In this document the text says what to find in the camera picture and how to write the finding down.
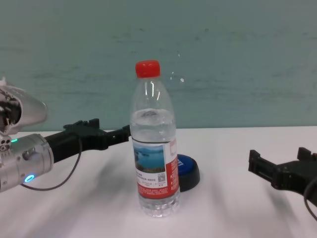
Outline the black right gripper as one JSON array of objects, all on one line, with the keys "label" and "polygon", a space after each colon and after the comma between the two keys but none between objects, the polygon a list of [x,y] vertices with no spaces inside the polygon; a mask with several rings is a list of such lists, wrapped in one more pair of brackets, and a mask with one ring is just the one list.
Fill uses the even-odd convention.
[{"label": "black right gripper", "polygon": [[317,177],[317,153],[299,147],[298,161],[274,164],[250,150],[248,171],[271,183],[277,190],[286,190],[304,195],[308,184]]}]

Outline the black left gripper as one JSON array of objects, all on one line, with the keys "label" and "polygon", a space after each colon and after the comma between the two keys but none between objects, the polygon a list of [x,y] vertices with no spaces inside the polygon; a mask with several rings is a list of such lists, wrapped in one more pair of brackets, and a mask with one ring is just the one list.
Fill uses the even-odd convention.
[{"label": "black left gripper", "polygon": [[54,163],[88,150],[106,150],[108,147],[129,141],[130,126],[104,132],[99,119],[77,121],[63,126],[63,132],[46,136],[53,152]]}]

